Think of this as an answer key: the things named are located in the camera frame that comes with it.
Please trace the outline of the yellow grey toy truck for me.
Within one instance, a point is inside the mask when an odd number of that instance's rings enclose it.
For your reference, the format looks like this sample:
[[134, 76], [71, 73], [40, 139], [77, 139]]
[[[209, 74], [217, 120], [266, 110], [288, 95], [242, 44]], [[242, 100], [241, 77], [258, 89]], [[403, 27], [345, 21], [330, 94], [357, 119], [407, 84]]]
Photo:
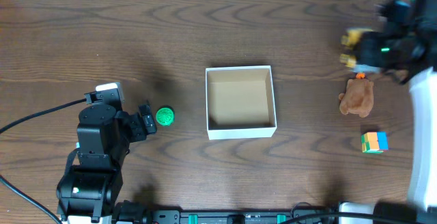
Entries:
[[353, 27], [346, 29], [346, 34], [341, 38], [341, 45], [344, 52], [340, 54], [339, 61], [351, 69], [358, 79], [363, 79], [366, 73], [379, 73], [381, 68], [364, 64], [363, 60], [358, 59], [359, 44], [361, 38], [372, 29]]

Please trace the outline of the brown plush bear toy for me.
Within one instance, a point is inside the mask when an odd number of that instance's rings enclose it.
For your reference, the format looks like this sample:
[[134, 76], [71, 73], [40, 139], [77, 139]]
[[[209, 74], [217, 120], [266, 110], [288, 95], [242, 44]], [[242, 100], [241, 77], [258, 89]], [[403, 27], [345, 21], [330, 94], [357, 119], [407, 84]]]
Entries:
[[365, 74], [357, 73], [349, 79], [344, 93], [339, 94], [339, 110], [343, 115], [353, 114], [361, 118], [367, 117], [373, 109], [374, 82], [365, 78]]

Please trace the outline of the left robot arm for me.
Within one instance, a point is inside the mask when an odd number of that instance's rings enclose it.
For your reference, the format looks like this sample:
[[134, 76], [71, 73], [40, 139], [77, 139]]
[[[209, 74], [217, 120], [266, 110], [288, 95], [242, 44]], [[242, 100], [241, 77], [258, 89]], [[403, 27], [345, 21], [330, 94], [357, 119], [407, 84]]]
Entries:
[[110, 216], [121, 191], [122, 165], [131, 143], [156, 133], [148, 104], [129, 114], [109, 104], [95, 104], [79, 113], [79, 147], [71, 152], [57, 185], [57, 213], [62, 221], [85, 216], [98, 223]]

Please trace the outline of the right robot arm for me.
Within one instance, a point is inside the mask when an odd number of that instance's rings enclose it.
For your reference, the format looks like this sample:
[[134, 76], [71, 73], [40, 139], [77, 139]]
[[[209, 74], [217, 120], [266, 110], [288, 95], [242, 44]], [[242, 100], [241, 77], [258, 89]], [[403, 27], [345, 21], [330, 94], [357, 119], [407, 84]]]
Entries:
[[414, 111], [414, 156], [407, 194], [409, 219], [436, 222], [436, 0], [388, 0], [382, 31], [363, 33], [354, 71], [404, 70]]

